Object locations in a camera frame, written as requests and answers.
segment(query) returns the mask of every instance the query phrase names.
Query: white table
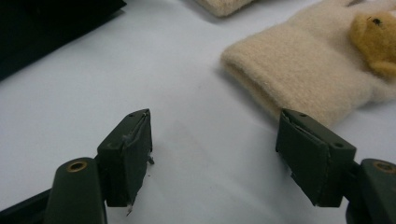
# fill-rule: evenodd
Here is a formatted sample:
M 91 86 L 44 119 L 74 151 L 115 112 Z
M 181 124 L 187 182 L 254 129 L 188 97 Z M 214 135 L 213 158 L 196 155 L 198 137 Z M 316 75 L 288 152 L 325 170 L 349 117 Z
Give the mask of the white table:
M 262 0 L 217 19 L 193 0 L 130 0 L 116 16 L 0 82 L 0 210 L 49 189 L 55 170 L 94 157 L 128 113 L 149 108 L 156 161 L 134 211 L 108 223 L 346 223 L 314 207 L 275 153 L 277 123 L 219 64 L 232 43 L 316 0 Z M 332 130 L 356 161 L 396 162 L 396 102 Z

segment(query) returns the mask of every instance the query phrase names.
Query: beige plush fabric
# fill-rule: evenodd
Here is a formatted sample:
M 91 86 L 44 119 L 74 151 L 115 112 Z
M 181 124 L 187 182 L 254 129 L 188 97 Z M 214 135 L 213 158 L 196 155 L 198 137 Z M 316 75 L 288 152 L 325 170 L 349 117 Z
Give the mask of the beige plush fabric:
M 237 9 L 252 2 L 253 0 L 196 0 L 204 8 L 218 17 L 232 14 Z
M 228 47 L 222 64 L 276 118 L 284 107 L 330 126 L 360 105 L 395 98 L 396 83 L 372 74 L 348 38 L 356 12 L 391 10 L 395 3 L 351 3 L 324 0 L 305 8 Z

